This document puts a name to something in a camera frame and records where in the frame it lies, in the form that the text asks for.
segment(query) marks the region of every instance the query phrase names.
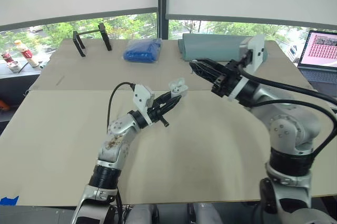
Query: blue tape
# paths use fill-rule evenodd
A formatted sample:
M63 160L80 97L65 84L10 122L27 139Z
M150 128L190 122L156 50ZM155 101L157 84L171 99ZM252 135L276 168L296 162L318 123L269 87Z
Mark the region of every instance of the blue tape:
M14 199L9 199L8 197L2 198L0 200L0 205L1 206L15 206L18 199L19 199L19 196L17 196Z

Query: robotic arm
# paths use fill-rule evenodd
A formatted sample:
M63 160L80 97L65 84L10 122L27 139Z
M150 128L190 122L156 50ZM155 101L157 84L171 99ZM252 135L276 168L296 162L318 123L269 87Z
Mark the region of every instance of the robotic arm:
M262 63L264 37L246 39L240 46L242 59L226 66L209 59L190 62L192 70L213 83L212 92L239 103L269 131L271 155L265 165L268 178L260 182L262 208L277 213L282 223L337 223L330 216L311 209L311 171L313 139L320 132L317 117L301 106L289 103L255 104L293 99L288 93L242 77L239 67L254 73Z
M111 122L99 152L89 183L78 203L72 224L113 223L115 207L111 203L117 196L118 178L122 172L128 149L137 134L146 126L162 121L163 115L174 108L186 94L184 79L170 83L171 91L154 99L152 90L140 84L134 86L133 101L138 110Z

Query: black metal stand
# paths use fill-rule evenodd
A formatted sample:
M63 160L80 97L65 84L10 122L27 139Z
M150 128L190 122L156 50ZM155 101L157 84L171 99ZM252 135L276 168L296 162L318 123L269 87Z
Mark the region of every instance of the black metal stand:
M110 41L109 41L109 37L106 33L106 30L105 30L105 26L103 23L100 23L98 25L98 29L97 30L92 30L92 31L87 31L87 32L83 32L83 33L78 33L77 31L74 31L73 32L73 42L78 50L78 52L80 53L80 55L82 57L85 57L85 54L83 53L83 50L82 49L85 49L85 46L80 38L80 35L83 35L83 34L88 34L88 33L95 33L95 32L100 32L101 33L101 36L102 36L102 39L106 45L106 49L108 51L111 51L112 48L111 48L111 45L110 45Z

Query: blue towel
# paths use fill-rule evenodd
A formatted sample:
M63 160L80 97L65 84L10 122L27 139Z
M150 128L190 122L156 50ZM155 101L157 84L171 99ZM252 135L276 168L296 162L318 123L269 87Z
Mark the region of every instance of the blue towel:
M158 59L161 45L160 38L130 40L123 58L130 62L155 62Z

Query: car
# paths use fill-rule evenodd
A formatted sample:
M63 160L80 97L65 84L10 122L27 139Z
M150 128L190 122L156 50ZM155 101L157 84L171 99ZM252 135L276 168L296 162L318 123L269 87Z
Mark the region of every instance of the car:
M56 50L55 47L50 46L50 45L42 45L42 48L43 48L44 51L47 52L47 53L49 53L49 52L51 52L51 51L53 51L53 50Z
M31 26L29 28L29 31L31 31L32 33L36 33L38 31L42 31L43 30L43 25L35 25L35 26Z

